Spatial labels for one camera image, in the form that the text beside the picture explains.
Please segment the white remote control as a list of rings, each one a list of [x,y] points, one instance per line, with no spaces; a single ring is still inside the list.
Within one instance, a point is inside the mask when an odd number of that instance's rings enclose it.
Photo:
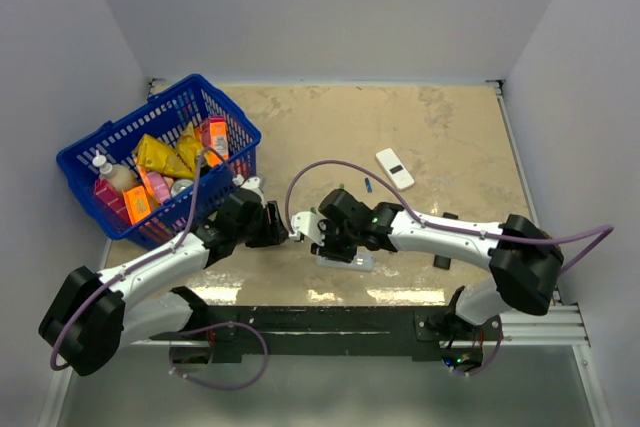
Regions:
[[[368,273],[374,270],[374,256],[371,253],[358,252],[349,262],[317,256],[316,264],[322,267]]]

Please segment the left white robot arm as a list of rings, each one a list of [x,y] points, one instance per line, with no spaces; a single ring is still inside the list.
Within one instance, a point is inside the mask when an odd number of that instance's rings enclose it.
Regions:
[[[259,189],[240,188],[214,218],[186,227],[128,263],[100,272],[73,270],[38,327],[52,348],[51,368],[87,376],[119,349],[143,339],[173,332],[200,337],[207,305],[176,281],[229,257],[239,244],[270,247],[287,237],[277,203],[265,200]]]

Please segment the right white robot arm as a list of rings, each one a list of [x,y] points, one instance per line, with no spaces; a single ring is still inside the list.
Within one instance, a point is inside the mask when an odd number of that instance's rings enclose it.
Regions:
[[[564,256],[527,218],[473,223],[416,213],[407,206],[381,202],[370,208],[344,189],[335,189],[316,212],[298,221],[300,234],[312,239],[315,255],[350,265],[359,248],[419,252],[481,268],[489,277],[459,288],[445,316],[448,333],[469,339],[487,320],[509,310],[547,314]]]

